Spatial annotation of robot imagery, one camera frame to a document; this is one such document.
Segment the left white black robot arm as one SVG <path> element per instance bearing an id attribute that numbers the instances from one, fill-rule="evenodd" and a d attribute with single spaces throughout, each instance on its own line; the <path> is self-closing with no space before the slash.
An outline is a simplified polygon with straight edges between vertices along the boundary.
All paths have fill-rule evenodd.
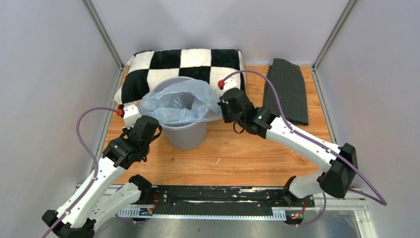
<path id="1" fill-rule="evenodd" d="M 101 200 L 110 185 L 136 162 L 145 162 L 150 143 L 161 134 L 159 121 L 139 117 L 134 126 L 109 142 L 95 169 L 61 207 L 48 210 L 42 220 L 48 226 L 43 235 L 53 232 L 59 238 L 92 238 L 98 229 L 119 211 L 135 202 L 148 202 L 152 184 L 141 175 L 132 176 L 114 194 Z"/>

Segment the translucent blue plastic trash bag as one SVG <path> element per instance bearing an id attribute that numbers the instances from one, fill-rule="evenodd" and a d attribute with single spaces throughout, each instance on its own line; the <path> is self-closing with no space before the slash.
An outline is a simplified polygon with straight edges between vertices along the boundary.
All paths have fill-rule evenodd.
<path id="1" fill-rule="evenodd" d="M 202 80 L 174 77 L 158 84 L 138 106 L 142 115 L 162 125 L 208 122 L 222 119 L 218 95 Z"/>

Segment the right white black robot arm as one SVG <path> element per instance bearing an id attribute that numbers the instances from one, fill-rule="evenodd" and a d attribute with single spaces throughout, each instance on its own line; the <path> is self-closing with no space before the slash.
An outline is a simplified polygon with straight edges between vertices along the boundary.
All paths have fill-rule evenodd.
<path id="1" fill-rule="evenodd" d="M 254 107 L 246 93 L 238 88 L 224 92 L 218 104 L 225 123 L 234 122 L 249 134 L 285 145 L 319 168 L 312 174 L 288 179 L 282 193 L 289 203 L 318 193 L 335 198 L 346 196 L 356 175 L 354 146 L 329 143 L 289 124 L 265 107 Z"/>

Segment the grey plastic trash bin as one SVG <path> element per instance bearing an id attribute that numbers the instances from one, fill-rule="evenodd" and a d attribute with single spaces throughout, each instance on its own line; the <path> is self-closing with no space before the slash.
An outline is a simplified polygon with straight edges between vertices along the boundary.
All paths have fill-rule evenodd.
<path id="1" fill-rule="evenodd" d="M 180 150 L 192 150 L 204 141 L 207 122 L 162 125 L 162 129 L 172 146 Z"/>

